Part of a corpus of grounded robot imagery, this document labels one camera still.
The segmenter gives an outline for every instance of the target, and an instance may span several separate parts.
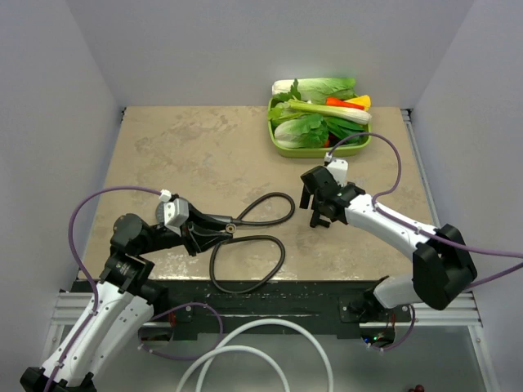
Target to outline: yellow bell pepper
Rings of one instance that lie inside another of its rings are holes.
[[[357,104],[363,106],[365,111],[370,108],[370,96],[357,96],[356,98],[351,98],[345,102],[351,102],[352,104]]]

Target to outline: robotic arm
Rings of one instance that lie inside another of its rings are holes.
[[[168,191],[162,192],[160,200],[165,203],[165,223],[147,225],[134,214],[116,220],[110,257],[96,285],[96,312],[92,311],[93,296],[51,357],[40,368],[25,371],[20,383],[26,391],[44,391],[51,378],[52,392],[96,392],[93,380],[153,316],[154,307],[166,294],[162,286],[148,279],[154,265],[141,255],[183,245],[194,256],[232,238],[232,217],[205,215]],[[68,354],[60,360],[71,341]]]
[[[354,183],[345,182],[348,163],[332,159],[326,166],[315,167],[302,175],[303,192],[300,208],[312,204],[311,227],[329,227],[330,222],[341,221],[368,231],[390,244],[413,262],[413,273],[380,279],[371,290],[351,303],[350,310],[360,322],[398,305],[425,302],[436,310],[443,310],[477,276],[468,252],[444,245],[423,236],[423,229],[436,236],[464,244],[459,231],[451,225],[437,229],[377,205],[392,216],[417,227],[412,230],[377,212],[372,196]]]

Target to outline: white wall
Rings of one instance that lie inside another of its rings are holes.
[[[101,185],[118,106],[63,0],[1,1],[0,53],[0,390],[11,391],[41,364],[56,293],[75,276],[69,214]]]
[[[266,105],[280,78],[354,76],[413,107],[472,0],[68,0],[123,105]]]
[[[441,222],[523,252],[523,2],[476,0],[413,124]],[[474,256],[481,277],[516,264]],[[475,290],[503,391],[521,390],[523,271]]]

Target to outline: black hose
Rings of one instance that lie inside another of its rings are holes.
[[[268,198],[285,198],[286,200],[288,200],[288,202],[289,202],[289,204],[291,206],[288,214],[286,216],[283,216],[283,217],[279,218],[279,219],[267,220],[267,221],[263,221],[263,222],[250,222],[250,221],[243,220],[243,218],[254,207],[256,207],[261,202],[267,200]],[[235,225],[237,225],[237,226],[241,226],[241,225],[245,225],[245,226],[272,226],[272,225],[279,225],[280,223],[288,221],[291,218],[291,216],[294,215],[294,211],[295,210],[296,210],[296,205],[294,204],[294,200],[288,194],[282,194],[281,192],[272,192],[270,194],[265,194],[265,195],[261,196],[259,199],[255,200],[254,202],[249,204],[248,207],[245,208],[244,211],[241,214],[239,214],[236,219],[233,220],[233,223]],[[248,287],[248,288],[246,288],[244,290],[238,290],[238,291],[228,290],[228,289],[224,288],[223,286],[221,286],[220,283],[216,280],[216,275],[214,274],[214,266],[216,264],[216,256],[217,256],[218,250],[220,249],[221,245],[225,245],[227,243],[242,243],[244,241],[272,241],[273,243],[275,243],[279,247],[279,251],[280,251],[279,260],[278,260],[278,263],[276,264],[276,266],[272,269],[272,271],[270,273],[267,274],[267,276],[265,278],[263,278],[259,282],[255,283],[251,287]],[[277,239],[276,237],[273,237],[272,235],[262,235],[262,234],[259,234],[259,235],[249,235],[247,237],[233,238],[233,239],[230,239],[229,241],[225,241],[223,243],[218,243],[214,247],[214,249],[212,250],[212,253],[211,253],[211,260],[209,262],[209,275],[211,277],[212,283],[214,284],[214,286],[216,286],[216,288],[218,290],[220,290],[222,292],[227,292],[229,294],[245,294],[247,292],[251,292],[253,290],[256,290],[257,288],[259,288],[263,284],[267,283],[267,281],[269,279],[271,279],[273,276],[275,276],[278,273],[279,269],[284,264],[284,261],[285,261],[285,246],[283,245],[283,243],[279,239]]]

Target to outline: carrot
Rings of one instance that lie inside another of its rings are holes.
[[[344,100],[339,100],[338,98],[329,97],[325,100],[327,106],[341,106],[343,108],[353,108],[359,110],[365,110],[365,107],[358,104],[353,104],[351,102],[345,102]]]

